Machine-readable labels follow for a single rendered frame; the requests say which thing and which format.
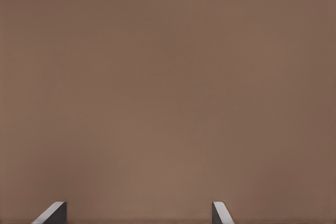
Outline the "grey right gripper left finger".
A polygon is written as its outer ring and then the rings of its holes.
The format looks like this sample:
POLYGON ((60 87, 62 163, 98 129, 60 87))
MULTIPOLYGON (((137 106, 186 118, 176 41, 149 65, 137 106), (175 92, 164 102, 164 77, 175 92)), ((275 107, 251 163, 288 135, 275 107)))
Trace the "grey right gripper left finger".
POLYGON ((31 224, 67 224, 67 202, 53 203, 31 224))

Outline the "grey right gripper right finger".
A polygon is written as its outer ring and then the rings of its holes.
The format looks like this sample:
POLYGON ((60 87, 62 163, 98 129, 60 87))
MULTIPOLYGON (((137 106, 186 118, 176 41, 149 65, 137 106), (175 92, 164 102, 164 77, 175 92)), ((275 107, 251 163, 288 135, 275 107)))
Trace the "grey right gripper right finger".
POLYGON ((212 202, 212 224, 235 224, 225 204, 221 201, 212 202))

